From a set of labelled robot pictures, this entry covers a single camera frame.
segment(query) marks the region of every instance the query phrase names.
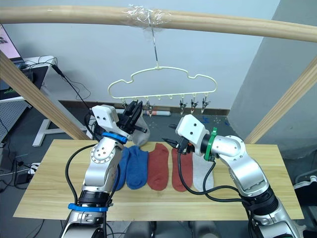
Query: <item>wooden rod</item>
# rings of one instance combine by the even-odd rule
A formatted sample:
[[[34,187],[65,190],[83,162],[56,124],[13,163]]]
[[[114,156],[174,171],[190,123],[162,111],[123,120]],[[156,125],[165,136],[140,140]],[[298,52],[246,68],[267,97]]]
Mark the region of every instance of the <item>wooden rod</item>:
[[[136,17],[128,17],[126,7],[109,6],[26,6],[1,7],[0,22],[8,23],[87,23],[138,25]],[[151,15],[155,19],[157,9]],[[196,12],[162,10],[161,28],[222,32],[317,42],[317,27],[283,21]]]
[[[260,123],[252,130],[245,139],[245,143],[256,143],[265,133],[270,130],[278,120],[284,116],[288,110],[300,100],[305,93],[317,82],[317,57],[315,57],[301,76],[280,98],[275,106],[265,115]]]
[[[0,51],[0,79],[10,85],[28,103],[65,131],[71,138],[89,140],[89,137],[44,96],[2,51]]]

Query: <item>metal hook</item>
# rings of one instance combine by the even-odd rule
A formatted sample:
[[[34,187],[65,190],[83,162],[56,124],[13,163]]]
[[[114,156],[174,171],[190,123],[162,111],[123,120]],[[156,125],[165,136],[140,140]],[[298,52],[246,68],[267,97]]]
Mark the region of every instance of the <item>metal hook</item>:
[[[184,103],[184,97],[182,97],[182,100],[179,102],[179,107],[180,107],[180,114],[183,115],[184,109],[187,106],[187,103]]]
[[[206,109],[209,103],[210,101],[207,102],[207,95],[205,95],[205,98],[203,98],[202,114],[204,113],[204,110]]]
[[[198,102],[195,103],[195,98],[196,98],[196,95],[194,95],[194,100],[191,99],[191,109],[190,109],[190,113],[193,114],[196,106],[198,105]]]
[[[150,14],[150,11],[151,11],[151,10],[148,10],[149,27],[150,27],[151,30],[152,30],[152,37],[153,37],[153,45],[154,45],[155,59],[157,60],[157,68],[159,68],[158,53],[157,53],[157,47],[156,47],[156,44],[155,44],[154,30],[153,30],[153,27],[152,27],[152,25],[151,25],[151,14]]]
[[[153,106],[150,104],[148,99],[147,99],[147,102],[145,103],[145,107],[149,111],[149,116],[151,117],[152,116],[152,112],[153,112]]]
[[[125,99],[122,99],[122,106],[124,109],[128,106],[128,104],[125,102]]]

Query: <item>wooden table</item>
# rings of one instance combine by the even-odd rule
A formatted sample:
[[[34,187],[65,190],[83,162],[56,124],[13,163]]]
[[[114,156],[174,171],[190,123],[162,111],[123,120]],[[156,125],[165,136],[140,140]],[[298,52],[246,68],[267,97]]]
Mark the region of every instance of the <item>wooden table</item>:
[[[36,171],[28,189],[15,211],[15,217],[40,219],[66,219],[73,202],[73,195],[65,179],[64,169],[68,158],[77,149],[93,144],[91,140],[54,140]],[[171,151],[171,147],[162,142]],[[155,142],[142,146],[153,151]],[[292,219],[302,219],[303,214],[276,145],[247,145],[248,153],[264,170],[275,194],[283,202]],[[80,194],[86,169],[90,162],[90,149],[82,151],[72,161],[69,174]],[[124,187],[114,194],[114,206],[109,209],[109,221],[194,221],[194,220],[246,220],[246,212],[240,202],[213,202],[205,196],[178,192],[171,184],[172,159],[168,158],[169,178],[167,188],[154,191],[148,185],[138,190]],[[234,185],[228,168],[221,162],[213,171],[214,185]],[[215,197],[238,197],[229,189],[213,193]]]

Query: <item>white hanger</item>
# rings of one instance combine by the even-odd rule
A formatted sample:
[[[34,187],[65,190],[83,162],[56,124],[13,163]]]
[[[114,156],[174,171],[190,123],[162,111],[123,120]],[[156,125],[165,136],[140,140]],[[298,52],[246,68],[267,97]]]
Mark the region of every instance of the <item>white hanger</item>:
[[[207,96],[209,93],[213,93],[217,90],[217,87],[218,87],[218,84],[217,84],[217,81],[214,80],[212,77],[210,76],[207,76],[207,75],[204,75],[204,74],[196,74],[195,76],[190,76],[189,75],[189,72],[183,68],[176,68],[176,67],[170,67],[170,66],[159,66],[159,63],[158,63],[158,54],[157,54],[157,48],[156,48],[156,45],[155,45],[155,38],[154,38],[154,30],[153,30],[153,27],[151,26],[151,20],[150,20],[150,10],[148,11],[148,19],[149,19],[149,26],[151,27],[151,30],[152,30],[152,37],[153,37],[153,44],[154,44],[154,51],[155,51],[155,57],[156,57],[156,61],[157,61],[157,65],[154,67],[154,68],[147,68],[147,69],[143,69],[143,70],[140,70],[140,71],[137,71],[133,74],[131,74],[131,80],[130,81],[125,81],[124,79],[120,79],[120,80],[117,80],[113,83],[111,83],[109,86],[108,86],[108,93],[109,95],[114,98],[114,99],[122,99],[122,100],[125,100],[125,99],[128,99],[128,98],[131,98],[131,99],[134,99],[136,100],[137,98],[146,98],[148,99],[149,97],[157,97],[159,100],[161,99],[161,97],[164,97],[164,96],[169,96],[170,99],[173,98],[173,96],[181,96],[182,98],[184,97],[184,95],[197,95],[197,94],[204,94],[205,96]],[[208,78],[210,79],[212,82],[214,82],[215,84],[215,88],[211,91],[203,91],[203,92],[191,92],[191,93],[172,93],[172,94],[155,94],[155,95],[140,95],[140,96],[128,96],[128,97],[115,97],[111,94],[110,92],[110,88],[119,83],[119,82],[124,82],[126,84],[130,84],[130,83],[133,83],[134,82],[134,76],[137,75],[137,74],[140,74],[140,73],[143,73],[143,72],[147,72],[147,71],[152,71],[152,70],[161,70],[161,69],[174,69],[174,70],[178,70],[178,71],[182,71],[182,72],[185,72],[186,73],[186,76],[187,78],[189,79],[196,79],[197,77],[205,77],[205,78]]]

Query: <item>red sock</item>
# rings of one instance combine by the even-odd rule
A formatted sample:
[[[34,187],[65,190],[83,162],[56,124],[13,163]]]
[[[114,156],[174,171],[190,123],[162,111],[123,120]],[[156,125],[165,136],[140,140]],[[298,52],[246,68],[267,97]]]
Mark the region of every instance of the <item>red sock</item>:
[[[151,189],[162,191],[168,182],[168,149],[156,143],[155,149],[149,152],[148,158],[148,185]]]
[[[178,152],[175,148],[172,149],[173,158],[173,174],[172,174],[172,185],[176,191],[184,192],[186,188],[182,184],[179,174],[178,174]],[[187,186],[191,186],[193,183],[193,159],[192,154],[181,155],[180,157],[182,163],[182,175]]]

